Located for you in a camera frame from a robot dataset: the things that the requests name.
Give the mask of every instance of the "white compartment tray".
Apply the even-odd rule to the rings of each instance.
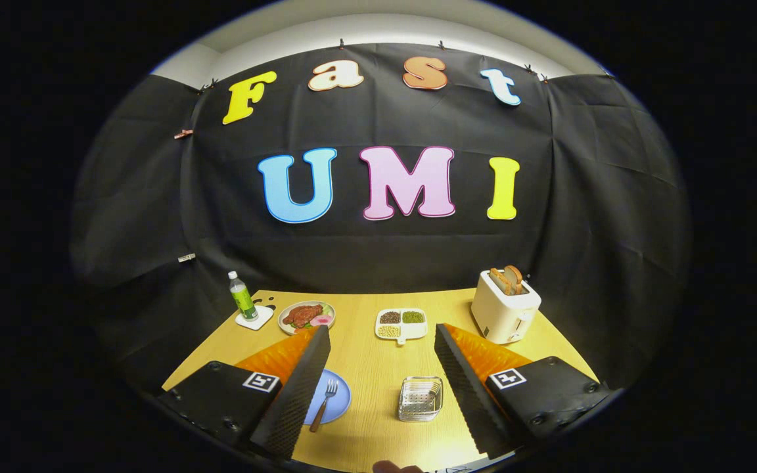
[[[405,323],[405,321],[403,321],[402,315],[406,311],[414,311],[414,312],[419,312],[420,314],[423,314],[423,321],[421,321],[421,323]],[[387,314],[387,312],[399,312],[399,323],[381,323],[382,315]],[[379,327],[399,327],[400,335],[399,336],[379,335]],[[376,336],[378,336],[378,338],[384,338],[385,340],[395,340],[397,344],[404,345],[406,340],[409,340],[411,338],[423,338],[423,336],[427,335],[428,317],[426,315],[426,312],[423,311],[423,309],[419,309],[416,307],[383,309],[382,311],[378,312],[378,315],[376,315],[375,333],[376,333]]]

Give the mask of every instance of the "letter i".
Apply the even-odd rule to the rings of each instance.
[[[516,185],[516,173],[519,164],[510,158],[490,158],[490,167],[495,171],[492,206],[486,210],[490,219],[514,219],[516,207],[513,206],[513,191]]]

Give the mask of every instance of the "beans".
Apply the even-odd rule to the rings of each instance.
[[[379,319],[380,323],[399,323],[399,312],[384,312]]]
[[[388,336],[389,338],[399,338],[402,335],[402,330],[399,327],[393,327],[386,325],[378,328],[378,335]]]
[[[402,321],[404,323],[423,323],[426,321],[426,317],[421,312],[406,311],[402,314]]]

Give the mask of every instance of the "white toaster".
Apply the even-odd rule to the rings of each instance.
[[[522,281],[522,286],[528,290],[527,294],[505,296],[490,278],[489,270],[478,276],[472,317],[484,338],[495,344],[510,344],[524,338],[541,298],[526,281]]]

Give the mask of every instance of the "black backdrop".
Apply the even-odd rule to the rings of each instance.
[[[435,56],[449,84],[406,87],[402,64]],[[313,67],[354,60],[351,89],[313,92]],[[522,104],[496,98],[483,69],[513,78]],[[267,71],[253,114],[222,124],[234,83]],[[181,128],[195,134],[183,140]],[[454,150],[454,215],[361,216],[358,158],[391,146],[408,170],[427,146]],[[265,206],[258,162],[288,154],[291,197],[310,200],[307,150],[333,147],[333,203],[305,224]],[[517,217],[489,219],[492,156],[520,164]],[[250,288],[371,293],[474,287],[514,264],[541,310],[610,387],[632,383],[670,327],[685,282],[689,215],[676,158],[642,104],[614,78],[544,83],[510,63],[426,45],[352,45],[283,57],[199,93],[145,78],[96,138],[75,191],[72,261],[95,294],[93,320],[138,386],[172,369],[233,311],[225,275]],[[196,258],[178,263],[194,252]]]

